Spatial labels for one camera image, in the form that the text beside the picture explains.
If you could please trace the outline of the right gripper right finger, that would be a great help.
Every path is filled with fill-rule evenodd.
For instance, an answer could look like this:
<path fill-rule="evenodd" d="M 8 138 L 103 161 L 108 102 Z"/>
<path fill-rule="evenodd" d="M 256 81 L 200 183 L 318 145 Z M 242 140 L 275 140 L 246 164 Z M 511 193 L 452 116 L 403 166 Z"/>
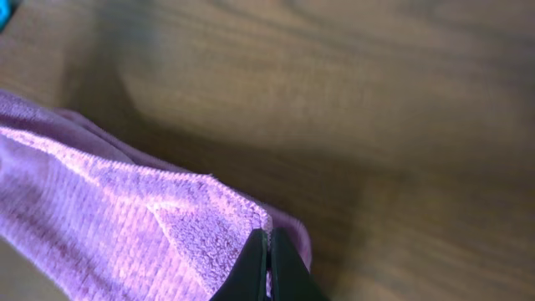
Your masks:
<path fill-rule="evenodd" d="M 275 228 L 271 238 L 272 300 L 328 301 L 313 281 L 286 231 Z"/>

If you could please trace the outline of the purple cloth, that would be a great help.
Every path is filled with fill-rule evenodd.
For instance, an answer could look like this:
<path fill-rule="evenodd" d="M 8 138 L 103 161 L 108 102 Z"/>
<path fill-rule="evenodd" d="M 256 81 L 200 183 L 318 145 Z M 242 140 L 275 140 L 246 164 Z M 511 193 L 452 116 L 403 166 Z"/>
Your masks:
<path fill-rule="evenodd" d="M 83 116 L 1 95 L 1 236 L 73 300 L 208 300 L 253 229 L 296 218 L 140 152 Z"/>

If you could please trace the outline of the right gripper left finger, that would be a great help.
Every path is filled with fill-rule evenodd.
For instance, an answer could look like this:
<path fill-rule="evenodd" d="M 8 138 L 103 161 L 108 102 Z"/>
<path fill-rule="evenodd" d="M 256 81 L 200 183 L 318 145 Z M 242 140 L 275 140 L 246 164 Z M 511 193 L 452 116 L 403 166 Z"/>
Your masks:
<path fill-rule="evenodd" d="M 265 301 L 267 298 L 268 236 L 251 231 L 229 276 L 210 301 Z"/>

